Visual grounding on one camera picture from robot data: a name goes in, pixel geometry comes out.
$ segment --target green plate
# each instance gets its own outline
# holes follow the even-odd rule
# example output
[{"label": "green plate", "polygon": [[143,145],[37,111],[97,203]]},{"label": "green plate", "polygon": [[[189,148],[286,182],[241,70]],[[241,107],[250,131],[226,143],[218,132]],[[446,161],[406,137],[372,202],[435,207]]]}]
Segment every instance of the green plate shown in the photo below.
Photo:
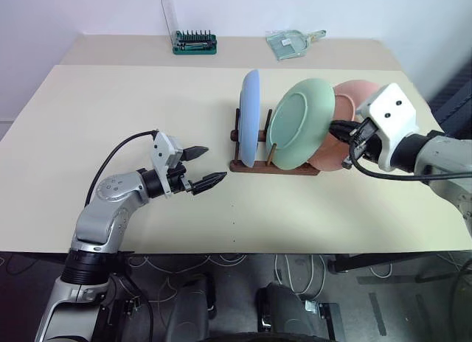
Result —
[{"label": "green plate", "polygon": [[266,147],[277,143],[274,164],[292,170],[305,163],[325,139],[334,113],[334,91],[322,79],[306,79],[284,95],[269,125]]}]

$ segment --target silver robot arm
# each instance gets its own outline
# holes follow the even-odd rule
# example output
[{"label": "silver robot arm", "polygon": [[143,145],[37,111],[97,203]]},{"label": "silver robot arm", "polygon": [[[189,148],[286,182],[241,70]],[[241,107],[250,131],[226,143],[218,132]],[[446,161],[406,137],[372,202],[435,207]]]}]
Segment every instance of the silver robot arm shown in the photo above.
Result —
[{"label": "silver robot arm", "polygon": [[355,165],[364,174],[377,178],[413,180],[409,175],[407,179],[405,175],[400,178],[371,172],[357,162],[364,157],[386,172],[413,172],[417,180],[461,212],[472,235],[472,141],[449,138],[437,131],[427,136],[417,134],[416,110],[395,83],[385,85],[364,101],[358,113],[363,122],[331,122],[331,134],[350,145],[350,155],[343,166],[350,169]]},{"label": "silver robot arm", "polygon": [[168,198],[181,191],[196,195],[219,183],[225,172],[195,183],[185,178],[181,161],[207,150],[182,149],[177,139],[158,132],[151,150],[153,170],[113,175],[100,182],[77,220],[63,273],[52,288],[35,342],[91,340],[131,215],[150,198]]}]

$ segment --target white wall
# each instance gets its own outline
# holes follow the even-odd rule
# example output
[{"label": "white wall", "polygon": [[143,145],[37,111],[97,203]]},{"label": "white wall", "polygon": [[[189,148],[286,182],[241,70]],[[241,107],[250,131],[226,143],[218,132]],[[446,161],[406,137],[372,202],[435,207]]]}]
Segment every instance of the white wall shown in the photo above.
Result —
[{"label": "white wall", "polygon": [[[326,29],[383,41],[428,98],[471,55],[472,0],[174,0],[181,28],[264,36]],[[164,35],[160,0],[0,0],[0,120],[13,119],[78,33]]]}]

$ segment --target plate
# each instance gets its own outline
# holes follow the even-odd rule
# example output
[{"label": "plate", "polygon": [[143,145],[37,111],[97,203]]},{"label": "plate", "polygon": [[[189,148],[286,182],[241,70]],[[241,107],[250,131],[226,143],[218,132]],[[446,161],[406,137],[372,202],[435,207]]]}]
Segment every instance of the plate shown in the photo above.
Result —
[{"label": "plate", "polygon": [[239,99],[239,156],[247,167],[256,160],[260,120],[260,80],[257,69],[250,71],[243,81]]},{"label": "plate", "polygon": [[[380,86],[367,80],[348,80],[334,87],[336,107],[333,119],[352,121],[355,110]],[[308,159],[312,167],[321,171],[342,169],[341,163],[349,154],[349,145],[327,134],[322,146]]]},{"label": "plate", "polygon": [[334,91],[322,79],[306,79],[294,85],[277,105],[267,131],[272,161],[282,170],[304,164],[325,139],[334,113]]}]

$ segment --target blue plate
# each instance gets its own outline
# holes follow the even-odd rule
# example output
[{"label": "blue plate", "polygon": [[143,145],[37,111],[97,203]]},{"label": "blue plate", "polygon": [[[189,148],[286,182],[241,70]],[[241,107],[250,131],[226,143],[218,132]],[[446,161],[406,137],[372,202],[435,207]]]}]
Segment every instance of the blue plate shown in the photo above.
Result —
[{"label": "blue plate", "polygon": [[260,119],[260,82],[257,69],[250,71],[244,78],[239,109],[239,156],[244,165],[253,167],[256,160]]}]

